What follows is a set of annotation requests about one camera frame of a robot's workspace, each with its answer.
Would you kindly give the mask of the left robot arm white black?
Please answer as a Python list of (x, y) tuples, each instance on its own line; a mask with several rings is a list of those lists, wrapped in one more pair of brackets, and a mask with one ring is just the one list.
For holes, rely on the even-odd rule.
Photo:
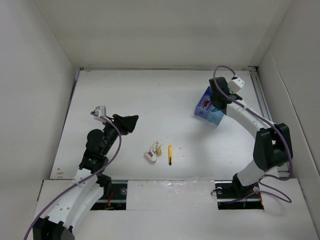
[(73, 240), (75, 231), (100, 198), (111, 195), (112, 179), (104, 175), (113, 161), (107, 154), (115, 141), (132, 133), (138, 115), (107, 117), (98, 107), (91, 115), (103, 123), (103, 129), (91, 130), (85, 151), (71, 185), (55, 197), (33, 220), (28, 229), (35, 240)]

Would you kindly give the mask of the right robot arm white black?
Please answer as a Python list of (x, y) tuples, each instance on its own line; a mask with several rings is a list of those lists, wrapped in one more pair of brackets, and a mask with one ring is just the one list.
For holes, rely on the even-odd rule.
[(233, 199), (244, 199), (254, 193), (260, 180), (270, 176), (273, 168), (288, 164), (289, 170), (293, 169), (290, 130), (286, 124), (269, 121), (246, 105), (237, 94), (245, 84), (239, 77), (234, 76), (230, 82), (224, 77), (214, 77), (209, 84), (213, 106), (254, 138), (252, 161), (233, 176), (229, 187)]

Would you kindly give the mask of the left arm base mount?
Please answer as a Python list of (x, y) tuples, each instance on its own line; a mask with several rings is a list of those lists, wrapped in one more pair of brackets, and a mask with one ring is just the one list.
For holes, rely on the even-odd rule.
[(128, 182), (112, 184), (109, 195), (102, 196), (91, 208), (92, 211), (123, 211), (127, 205)]

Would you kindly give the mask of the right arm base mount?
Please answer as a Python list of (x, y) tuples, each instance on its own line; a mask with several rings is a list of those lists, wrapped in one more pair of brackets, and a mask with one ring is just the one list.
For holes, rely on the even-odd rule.
[(232, 180), (217, 180), (211, 195), (216, 197), (219, 210), (263, 210), (258, 183), (243, 187)]

